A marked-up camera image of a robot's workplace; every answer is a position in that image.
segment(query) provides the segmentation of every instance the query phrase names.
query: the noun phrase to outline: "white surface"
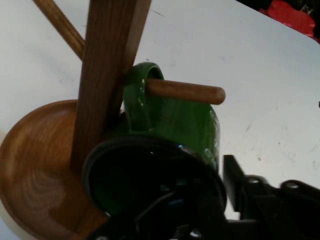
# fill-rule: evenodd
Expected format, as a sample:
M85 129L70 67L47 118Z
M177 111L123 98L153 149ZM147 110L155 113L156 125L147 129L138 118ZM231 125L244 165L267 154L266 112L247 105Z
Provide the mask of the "white surface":
M88 0L56 2L84 36ZM276 187L297 179L320 188L320 45L233 0L153 0L151 9L136 63L225 89L214 107L221 155ZM31 0L0 1L0 131L37 107L77 98L80 71ZM0 221L1 239L28 239L3 208L1 216L11 229Z

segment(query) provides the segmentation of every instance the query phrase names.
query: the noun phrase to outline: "wood grain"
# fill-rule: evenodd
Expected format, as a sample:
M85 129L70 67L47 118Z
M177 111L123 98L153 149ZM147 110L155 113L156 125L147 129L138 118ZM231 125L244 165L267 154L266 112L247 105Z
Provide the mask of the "wood grain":
M53 0L33 1L71 47L74 53L82 59L85 41L55 2Z
M120 76L134 63L150 3L90 1L70 165L77 174L88 153L118 118Z
M148 79L146 91L150 95L204 104L219 105L226 99L226 93L221 87L159 79Z
M76 100L42 106L22 118L0 148L0 197L38 239L84 239L106 218L70 171Z

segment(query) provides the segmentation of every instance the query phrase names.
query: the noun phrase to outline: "wooden base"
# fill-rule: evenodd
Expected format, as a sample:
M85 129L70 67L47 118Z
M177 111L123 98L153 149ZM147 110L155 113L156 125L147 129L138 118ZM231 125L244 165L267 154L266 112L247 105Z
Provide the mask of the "wooden base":
M39 239L83 239L106 221L69 170L76 100L22 118L0 148L0 197L11 217Z

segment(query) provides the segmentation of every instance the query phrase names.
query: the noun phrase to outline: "black plastic object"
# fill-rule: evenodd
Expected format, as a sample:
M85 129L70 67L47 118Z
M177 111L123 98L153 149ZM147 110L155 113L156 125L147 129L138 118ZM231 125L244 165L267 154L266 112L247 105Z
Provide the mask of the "black plastic object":
M146 206L180 186L210 185L225 209L227 196L213 167L182 145L149 136L105 141L88 156L82 183L92 201L111 216Z
M220 191L212 190L217 177L207 178L207 168L202 179L208 184L179 184L138 213L132 206L111 217L88 239L320 240L319 189L296 180L272 187L261 176L245 175L232 155L224 156L223 166L224 186L240 220L224 216Z

